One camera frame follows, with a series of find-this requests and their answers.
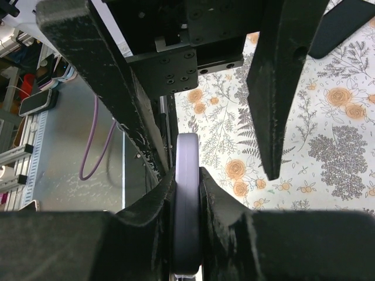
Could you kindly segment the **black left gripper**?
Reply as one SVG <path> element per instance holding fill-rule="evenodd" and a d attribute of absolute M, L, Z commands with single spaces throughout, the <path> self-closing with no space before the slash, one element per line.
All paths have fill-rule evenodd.
<path fill-rule="evenodd" d="M 36 23 L 121 125 L 154 178 L 168 171 L 149 97 L 197 87 L 243 65 L 263 1 L 104 1 L 131 54 L 124 57 L 91 1 L 40 1 Z"/>

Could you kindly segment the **lilac phone case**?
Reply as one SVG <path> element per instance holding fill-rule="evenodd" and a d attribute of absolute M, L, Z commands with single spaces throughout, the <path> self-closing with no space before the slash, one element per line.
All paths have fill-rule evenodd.
<path fill-rule="evenodd" d="M 199 141 L 195 133 L 178 135 L 175 182 L 172 272 L 177 276 L 192 276 L 202 260 Z"/>

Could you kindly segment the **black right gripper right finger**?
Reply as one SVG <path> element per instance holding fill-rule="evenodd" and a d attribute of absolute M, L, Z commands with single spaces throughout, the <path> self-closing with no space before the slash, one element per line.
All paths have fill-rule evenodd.
<path fill-rule="evenodd" d="M 373 280 L 362 211 L 253 211 L 200 169 L 204 280 Z"/>

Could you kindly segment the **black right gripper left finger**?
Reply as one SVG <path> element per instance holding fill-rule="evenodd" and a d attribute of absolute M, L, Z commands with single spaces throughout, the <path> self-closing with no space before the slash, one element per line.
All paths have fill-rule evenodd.
<path fill-rule="evenodd" d="M 170 170 L 133 205 L 109 211 L 1 213 L 2 280 L 168 280 Z"/>

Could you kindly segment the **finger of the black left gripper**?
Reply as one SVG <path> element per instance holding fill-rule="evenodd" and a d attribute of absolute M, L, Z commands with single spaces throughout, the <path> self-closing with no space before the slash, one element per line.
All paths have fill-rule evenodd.
<path fill-rule="evenodd" d="M 247 101 L 268 180 L 279 178 L 285 126 L 327 1 L 268 1 L 247 76 Z"/>

